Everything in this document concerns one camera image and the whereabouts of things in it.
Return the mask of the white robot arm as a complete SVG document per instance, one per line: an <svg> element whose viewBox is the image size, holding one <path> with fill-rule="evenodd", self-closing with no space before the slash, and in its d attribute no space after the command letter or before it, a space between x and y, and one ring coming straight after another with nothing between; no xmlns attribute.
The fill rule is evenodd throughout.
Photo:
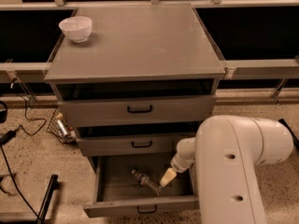
<svg viewBox="0 0 299 224"><path fill-rule="evenodd" d="M220 115L182 139L160 181L195 167L202 224L267 224L254 167L287 160L292 133L271 119Z"/></svg>

